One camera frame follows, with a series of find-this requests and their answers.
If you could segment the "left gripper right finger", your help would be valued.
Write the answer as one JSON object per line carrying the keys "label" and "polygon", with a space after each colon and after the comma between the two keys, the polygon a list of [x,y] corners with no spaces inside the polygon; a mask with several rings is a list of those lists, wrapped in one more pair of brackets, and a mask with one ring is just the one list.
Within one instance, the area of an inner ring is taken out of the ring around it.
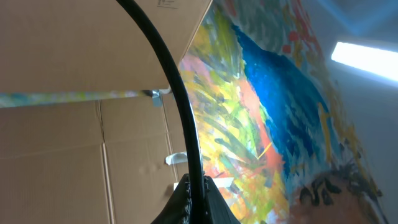
{"label": "left gripper right finger", "polygon": [[240,224],[234,216],[213,179],[204,176],[207,217],[211,224]]}

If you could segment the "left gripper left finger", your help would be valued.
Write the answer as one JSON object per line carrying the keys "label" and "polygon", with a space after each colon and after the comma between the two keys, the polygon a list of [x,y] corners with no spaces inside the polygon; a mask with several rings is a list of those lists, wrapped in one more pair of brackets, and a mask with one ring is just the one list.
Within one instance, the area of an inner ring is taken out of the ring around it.
{"label": "left gripper left finger", "polygon": [[151,224],[189,224],[192,211],[191,187],[184,174],[164,209]]}

